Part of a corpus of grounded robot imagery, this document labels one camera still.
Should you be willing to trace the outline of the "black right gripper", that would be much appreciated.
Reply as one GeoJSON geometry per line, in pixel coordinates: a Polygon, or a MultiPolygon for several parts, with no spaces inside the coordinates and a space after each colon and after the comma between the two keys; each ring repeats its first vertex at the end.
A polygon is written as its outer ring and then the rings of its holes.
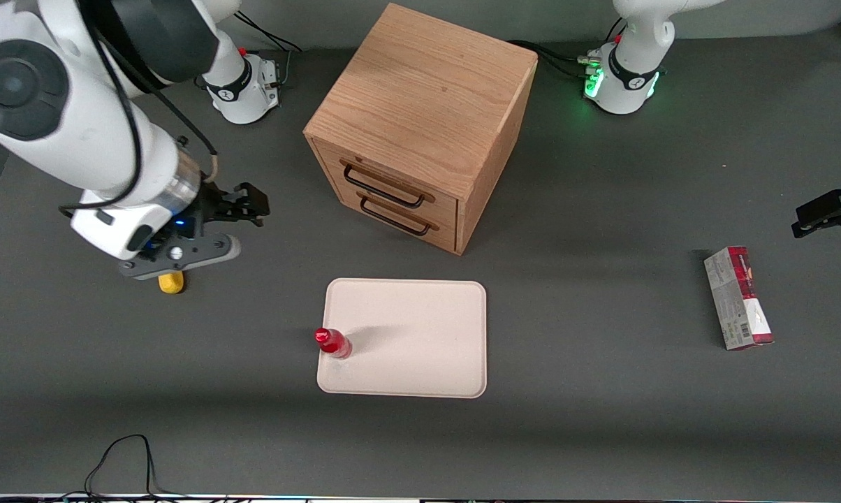
{"type": "Polygon", "coordinates": [[[201,187],[194,201],[156,232],[156,250],[164,247],[173,235],[194,238],[204,235],[204,226],[213,221],[249,221],[262,227],[270,214],[268,197],[253,184],[243,182],[232,191],[219,187],[201,187]]]}

